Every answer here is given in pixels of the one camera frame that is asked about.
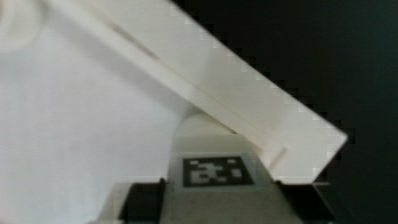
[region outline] white surface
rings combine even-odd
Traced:
[[[0,223],[88,224],[118,183],[167,173],[187,103],[57,13],[0,55]]]
[[[246,135],[274,179],[311,183],[347,135],[166,0],[54,0],[120,55]]]
[[[41,31],[41,0],[0,0],[0,52],[24,48]]]

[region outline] black background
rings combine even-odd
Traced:
[[[350,135],[324,173],[342,223],[398,223],[398,1],[175,1]]]

